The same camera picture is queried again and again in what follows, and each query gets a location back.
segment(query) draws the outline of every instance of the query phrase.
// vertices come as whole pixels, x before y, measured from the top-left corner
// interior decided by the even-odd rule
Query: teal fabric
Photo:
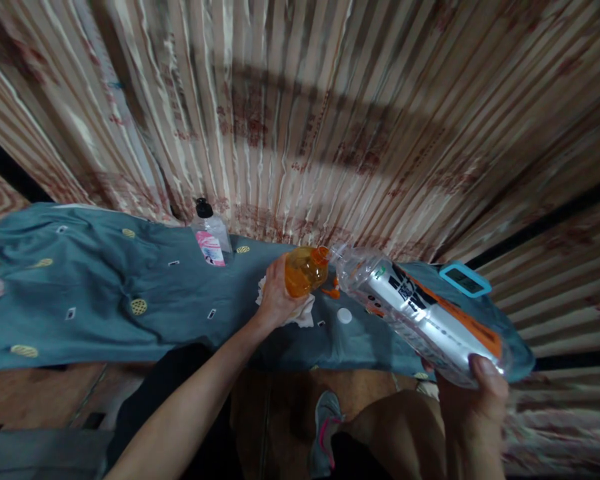
[[[127,229],[134,233],[124,235]],[[83,361],[152,361],[185,343],[218,347],[257,309],[258,280],[293,245],[233,237],[226,268],[206,264],[192,230],[169,228],[124,213],[38,203],[0,223],[0,369]],[[52,264],[38,266],[52,259]],[[515,358],[510,380],[526,376],[534,359],[510,320],[486,297],[469,299],[424,263],[404,268],[436,293],[498,331]],[[334,272],[330,272],[331,282]],[[413,376],[416,353],[382,320],[342,295],[316,292],[314,322],[323,327],[277,329],[254,367],[270,370],[370,368]],[[134,315],[131,302],[147,310]],[[353,314],[348,325],[336,312]],[[75,308],[73,318],[68,310]],[[215,315],[208,319],[210,311]],[[14,345],[37,350],[30,358]]]

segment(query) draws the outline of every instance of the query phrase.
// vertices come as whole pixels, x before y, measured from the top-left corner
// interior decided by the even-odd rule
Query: white bottle cap
[[[338,316],[338,320],[340,321],[340,323],[344,324],[349,323],[353,318],[351,312],[347,309],[338,310],[338,313],[336,315]]]

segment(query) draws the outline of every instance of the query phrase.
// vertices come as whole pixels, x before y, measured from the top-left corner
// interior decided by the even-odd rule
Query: clear plastic bottle
[[[222,218],[213,213],[213,209],[204,198],[196,200],[195,211],[198,218],[191,227],[196,230],[195,238],[206,262],[216,267],[226,266],[233,259],[227,226]]]
[[[300,298],[316,290],[328,275],[328,248],[298,247],[289,252],[285,264],[285,284],[290,296]]]
[[[511,352],[498,334],[420,284],[380,250],[336,245],[340,289],[387,322],[444,378],[476,388],[469,356],[482,355],[506,376]]]

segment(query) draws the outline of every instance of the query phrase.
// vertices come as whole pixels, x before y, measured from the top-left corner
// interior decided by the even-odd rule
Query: leg
[[[210,357],[211,352],[197,343],[174,349],[155,364],[138,390],[120,407],[115,434],[107,449],[109,468],[153,412]],[[183,478],[243,478],[229,426],[230,413],[228,398]]]
[[[322,408],[322,417],[329,412],[324,404],[321,397],[317,413]],[[358,478],[364,478],[361,474],[374,478],[445,478],[445,436],[440,407],[436,400],[418,392],[395,393],[372,403],[352,421],[328,421],[321,430],[322,442],[314,445],[312,457],[316,456],[317,447],[332,455],[335,469],[331,478],[344,478],[351,470],[358,472]]]

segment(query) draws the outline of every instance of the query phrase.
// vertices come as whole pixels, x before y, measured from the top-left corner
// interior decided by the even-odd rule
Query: pink object
[[[198,240],[200,250],[205,256],[205,261],[215,267],[224,267],[225,260],[222,256],[220,242],[216,237],[206,231],[199,231],[195,234],[195,239]]]
[[[322,424],[322,427],[320,427],[320,436],[318,437],[318,443],[320,443],[320,448],[322,448],[322,451],[324,453],[326,453],[327,456],[329,457],[329,465],[331,466],[331,470],[333,470],[335,468],[335,462],[333,460],[333,456],[330,455],[329,452],[327,451],[327,449],[325,448],[325,433],[327,431],[327,425],[329,424],[329,422],[333,422],[333,423],[342,423],[342,422],[335,418],[326,419],[325,422]]]

